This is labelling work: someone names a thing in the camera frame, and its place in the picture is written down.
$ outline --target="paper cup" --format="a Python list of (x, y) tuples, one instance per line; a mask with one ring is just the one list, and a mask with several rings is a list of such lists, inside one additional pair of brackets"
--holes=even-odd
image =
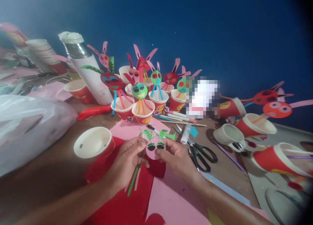
[(232, 100), (220, 104), (219, 110), (220, 118), (231, 116), (242, 116), (245, 114), (247, 114), (247, 112), (239, 98), (234, 98)]
[(160, 88), (162, 91), (164, 91), (165, 93), (167, 93), (168, 95), (171, 94), (172, 90), (174, 89), (173, 85), (166, 85), (165, 82), (161, 82), (160, 84)]
[(122, 96), (123, 103), (125, 105), (125, 109), (123, 108), (123, 105), (121, 103), (120, 97), (116, 98), (115, 108), (113, 108), (114, 100), (111, 103), (112, 110), (115, 111), (115, 113), (123, 120), (127, 122), (131, 122), (134, 118), (133, 113), (131, 112), (131, 109), (135, 103), (135, 100), (132, 97), (129, 97), (130, 101), (133, 103), (130, 103), (124, 96)]
[(177, 89), (174, 89), (171, 91), (170, 106), (169, 106), (171, 111), (176, 111), (176, 112), (180, 111), (183, 108), (183, 106), (186, 104), (186, 94), (184, 93), (182, 97), (177, 98), (179, 93), (180, 92)]
[(267, 119), (263, 118), (257, 123), (252, 124), (252, 122), (259, 117), (260, 115), (248, 113), (241, 118), (235, 126), (244, 134), (245, 138), (277, 133), (276, 127)]
[(289, 159), (286, 155), (304, 156), (304, 154), (291, 153), (286, 151), (287, 149), (302, 151), (289, 143), (279, 143), (263, 151), (253, 152), (251, 159), (259, 169), (264, 171), (312, 178), (312, 160)]
[(155, 109), (155, 105), (152, 101), (146, 100), (146, 104), (152, 108), (152, 111), (151, 111), (149, 108), (146, 107), (145, 104), (143, 104), (146, 115), (137, 115), (137, 110), (138, 110), (137, 107), (139, 105), (139, 102), (135, 102), (135, 104), (133, 105), (133, 107), (131, 109), (133, 115), (136, 117), (138, 123), (141, 125), (147, 125), (150, 123), (150, 121), (152, 119), (152, 114), (153, 114), (154, 109)]
[(83, 80), (70, 81), (64, 89), (83, 104), (90, 104), (95, 99)]
[[(224, 124), (220, 128), (214, 130), (213, 136), (217, 142), (231, 147), (236, 152), (241, 152), (245, 149), (246, 143), (242, 132), (231, 124)], [(241, 143), (243, 148), (237, 149), (233, 143)]]
[(155, 111), (158, 111), (158, 113), (156, 113), (156, 115), (158, 115), (159, 113), (161, 113), (163, 111), (164, 106), (165, 106), (167, 100), (169, 99), (169, 96), (167, 93), (162, 91), (162, 96), (163, 96), (163, 100), (162, 100), (159, 90), (155, 90), (152, 97), (151, 97), (151, 94), (152, 94), (152, 91), (149, 92), (149, 98), (154, 103)]
[(103, 153), (110, 155), (115, 143), (110, 130), (104, 127), (94, 127), (78, 137), (74, 144), (75, 154), (83, 159), (91, 158)]

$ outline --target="paper straw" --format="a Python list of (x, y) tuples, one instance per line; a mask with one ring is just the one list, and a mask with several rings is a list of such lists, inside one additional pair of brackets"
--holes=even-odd
[(247, 173), (247, 172), (245, 171), (245, 169), (242, 168), (241, 165), (240, 165), (237, 161), (235, 161), (235, 159), (232, 158), (231, 155), (229, 155), (216, 141), (213, 141), (213, 143), (214, 143), (214, 144), (215, 144), (215, 145), (233, 162), (233, 163), (235, 163), (235, 165), (236, 165), (242, 172), (244, 172), (245, 174)]

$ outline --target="white thermos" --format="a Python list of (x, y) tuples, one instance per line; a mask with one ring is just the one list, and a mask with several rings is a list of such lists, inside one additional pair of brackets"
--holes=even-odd
[(100, 74), (89, 69), (81, 69), (84, 65), (100, 69), (94, 55), (85, 45), (82, 35), (76, 32), (62, 32), (59, 38), (65, 46), (67, 57), (74, 64), (96, 101), (103, 106), (110, 104), (113, 97), (109, 88), (101, 81)]

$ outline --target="googly eye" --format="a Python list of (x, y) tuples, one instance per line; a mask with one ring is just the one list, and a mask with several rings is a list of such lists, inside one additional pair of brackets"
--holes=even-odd
[(291, 107), (289, 106), (281, 106), (279, 110), (283, 113), (291, 112)]
[(270, 107), (271, 108), (279, 108), (281, 106), (281, 104), (279, 102), (272, 102), (270, 103)]

